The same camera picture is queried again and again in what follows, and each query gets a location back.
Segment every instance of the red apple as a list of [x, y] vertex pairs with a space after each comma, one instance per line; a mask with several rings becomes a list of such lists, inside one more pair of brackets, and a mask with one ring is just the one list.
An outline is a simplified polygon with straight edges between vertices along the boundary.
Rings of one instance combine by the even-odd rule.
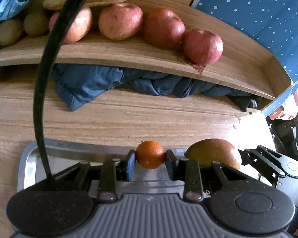
[[218, 35], [198, 28], [186, 33], [181, 45], [184, 55], [200, 65], [216, 62], [223, 52], [223, 42]]
[[185, 32], [182, 20], [173, 11], [159, 8], [145, 20], [145, 39], [156, 47], [170, 49], [180, 44]]
[[100, 32], [112, 40], [136, 34], [142, 24], [142, 10], [131, 3], [116, 3], [104, 8], [98, 19]]
[[[56, 12], [51, 17], [48, 28], [52, 31], [55, 22], [59, 16], [59, 13]], [[83, 36], [85, 36], [91, 28], [92, 23], [92, 14], [90, 8], [83, 8], [77, 14], [75, 20], [73, 21], [70, 29], [68, 30], [65, 38], [64, 43], [72, 43], [79, 41]]]

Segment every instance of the small orange fruit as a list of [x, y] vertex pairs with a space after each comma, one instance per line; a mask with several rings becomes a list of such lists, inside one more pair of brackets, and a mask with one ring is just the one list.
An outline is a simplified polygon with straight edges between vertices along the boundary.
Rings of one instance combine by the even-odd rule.
[[165, 161], [164, 148], [158, 142], [152, 140], [140, 143], [135, 154], [137, 162], [147, 169], [155, 169]]

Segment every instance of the blue polka dot fabric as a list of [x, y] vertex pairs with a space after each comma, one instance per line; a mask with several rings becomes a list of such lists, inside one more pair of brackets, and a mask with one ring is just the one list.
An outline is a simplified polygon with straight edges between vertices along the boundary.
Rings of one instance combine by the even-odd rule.
[[[298, 81], [298, 0], [195, 0], [192, 6], [256, 40], [276, 56], [294, 82]], [[275, 103], [268, 114], [282, 102]]]

